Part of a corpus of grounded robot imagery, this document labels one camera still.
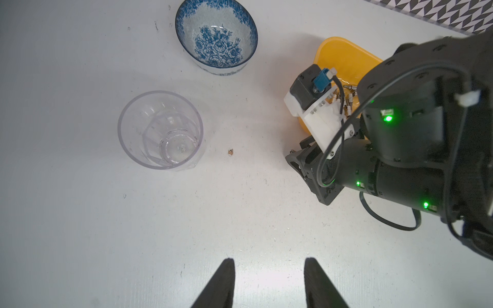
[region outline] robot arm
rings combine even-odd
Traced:
[[[399,48],[362,78],[361,106],[343,125],[333,122],[336,133],[323,135],[322,146],[306,140],[286,160],[326,205],[343,187],[391,200],[440,216],[464,245],[493,259],[492,64],[493,32]],[[293,87],[290,94],[307,110],[316,103],[300,101]],[[327,151],[334,155],[322,159]],[[317,170],[322,178],[337,172],[335,181],[321,185]],[[452,227],[458,219],[461,235]]]

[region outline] black cable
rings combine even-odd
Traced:
[[[460,118],[460,124],[459,124],[459,129],[457,133],[457,138],[455,140],[455,143],[452,147],[452,151],[450,153],[449,157],[449,165],[447,168],[447,172],[444,171],[444,183],[443,183],[443,204],[444,204],[444,210],[445,210],[445,221],[447,223],[447,227],[449,227],[450,233],[456,238],[459,239],[461,236],[457,234],[455,231],[454,227],[452,226],[452,221],[450,219],[450,208],[449,208],[449,202],[450,202],[450,192],[452,189],[452,174],[454,172],[454,166],[456,164],[456,159],[457,159],[457,153],[459,151],[459,145],[460,145],[460,140],[462,138],[462,132],[464,131],[464,126],[465,126],[465,119],[467,117],[467,108],[464,108],[462,112],[462,117]]]
[[[415,73],[417,73],[417,72],[419,72],[421,70],[424,70],[424,69],[437,69],[437,68],[438,69],[446,69],[446,70],[450,70],[450,71],[453,71],[453,72],[458,73],[459,74],[459,77],[462,78],[462,80],[461,80],[462,90],[465,93],[471,91],[471,84],[470,84],[471,78],[470,78],[469,72],[466,71],[466,70],[464,70],[463,68],[461,68],[459,66],[455,66],[455,65],[450,64],[450,63],[437,63],[437,62],[425,63],[425,64],[421,64],[421,65],[419,65],[417,67],[411,68],[411,69],[409,69],[409,70],[401,73],[395,79],[393,79],[393,80],[385,83],[382,87],[380,87],[373,95],[371,95],[363,103],[361,103],[360,106],[359,106],[359,108],[357,108],[356,110],[353,110],[353,114],[347,119],[346,122],[344,122],[344,124],[341,126],[341,128],[337,131],[336,135],[334,136],[334,138],[332,139],[332,141],[329,143],[329,146],[327,147],[326,151],[324,152],[324,154],[322,156],[324,159],[323,160],[320,160],[320,162],[318,163],[317,175],[316,175],[317,184],[319,186],[322,186],[322,187],[326,187],[327,186],[322,181],[322,169],[323,169],[323,166],[326,164],[326,159],[328,157],[329,151],[331,151],[331,149],[335,146],[335,144],[337,142],[336,140],[338,138],[342,138],[342,140],[344,140],[344,132],[346,131],[346,129],[349,127],[349,125],[351,125],[353,123],[354,119],[356,119],[369,104],[373,103],[374,99],[376,99],[379,95],[381,95],[383,92],[385,92],[392,85],[394,85],[395,83],[399,82],[403,78],[406,78],[409,75],[415,74]],[[451,152],[451,156],[449,158],[449,168],[448,168],[448,170],[446,170],[447,172],[444,172],[445,182],[444,182],[444,192],[443,192],[444,193],[444,195],[443,195],[443,204],[444,204],[444,207],[445,207],[445,220],[446,220],[447,226],[449,227],[450,232],[456,238],[460,238],[460,236],[455,232],[455,230],[454,230],[454,228],[452,226],[452,222],[450,220],[449,198],[450,198],[450,191],[452,189],[452,173],[453,173],[453,168],[454,168],[454,165],[455,165],[455,160],[457,158],[458,147],[459,147],[459,144],[460,144],[460,137],[462,135],[462,131],[463,131],[463,128],[464,128],[466,115],[467,115],[467,111],[464,110],[464,113],[462,114],[462,119],[461,119],[461,122],[460,122],[459,134],[458,134],[458,137],[456,139],[456,142],[455,142],[455,144],[453,146],[453,149],[452,149],[452,152]],[[340,161],[338,160],[338,164],[336,166],[336,169],[335,169],[334,174],[332,175],[332,179],[335,179],[335,176],[336,176],[336,173],[337,173],[337,170],[338,170],[338,167],[339,167],[339,163],[340,163]]]
[[[339,108],[339,114],[342,114],[342,112],[344,110],[344,88],[342,86],[341,81],[339,80],[339,78],[337,78],[336,75],[334,75],[332,77],[332,80],[334,81],[336,86],[339,88],[339,92],[341,94],[341,107]],[[344,119],[341,120],[341,126],[343,126],[343,125],[344,125]],[[340,146],[340,150],[339,150],[340,151],[339,157],[337,158],[336,169],[334,170],[334,173],[332,174],[330,180],[327,181],[329,184],[325,184],[322,180],[322,170],[325,167],[325,164],[327,163],[327,157],[329,157],[329,154],[332,151],[331,149],[332,148],[327,148],[325,150],[325,152],[322,154],[322,158],[320,159],[320,162],[318,163],[318,167],[317,167],[317,182],[318,182],[318,177],[320,176],[320,182],[318,182],[318,184],[322,187],[330,186],[336,180],[336,174],[337,174],[337,171],[339,170],[339,165],[340,165],[341,158],[342,158],[342,151],[344,149],[344,134],[341,137],[341,146]]]
[[[391,221],[388,221],[385,218],[381,218],[377,213],[372,211],[370,206],[368,206],[368,203],[366,203],[365,196],[363,195],[362,191],[359,192],[359,199],[361,201],[361,204],[365,208],[365,210],[368,212],[368,214],[372,215],[373,218],[375,218],[376,220],[378,220],[380,222],[383,222],[384,224],[386,224],[388,226],[391,226],[393,228],[396,228],[396,229],[399,229],[402,231],[413,231],[413,230],[416,230],[421,225],[421,212],[418,211],[417,209],[414,209],[414,208],[412,209],[414,219],[416,220],[416,226],[415,227],[404,227],[404,226],[398,225],[396,223],[393,223]]]

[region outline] floral pattern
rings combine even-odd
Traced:
[[[234,41],[230,41],[233,33],[224,27],[217,28],[212,28],[214,32],[209,26],[200,28],[200,35],[195,37],[197,56],[203,62],[217,68],[227,68],[238,64],[243,60],[242,49],[238,46],[241,40],[237,37]]]
[[[238,18],[238,20],[242,24],[247,25],[250,28],[250,45],[253,49],[255,49],[258,41],[257,27],[255,26],[255,23],[253,22],[253,19],[247,12],[247,10],[235,0],[186,0],[182,3],[176,14],[176,33],[178,34],[178,37],[185,36],[183,19],[194,15],[196,10],[203,3],[206,4],[208,7],[218,10],[228,7],[232,8],[235,17]]]

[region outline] white cable clip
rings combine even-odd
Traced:
[[[480,96],[481,96],[481,90],[476,90],[464,94],[456,93],[454,95],[454,98],[457,100],[459,106],[463,108],[467,108],[479,103]]]

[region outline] black and white pattern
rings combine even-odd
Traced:
[[[493,0],[366,0],[465,34],[493,29]]]

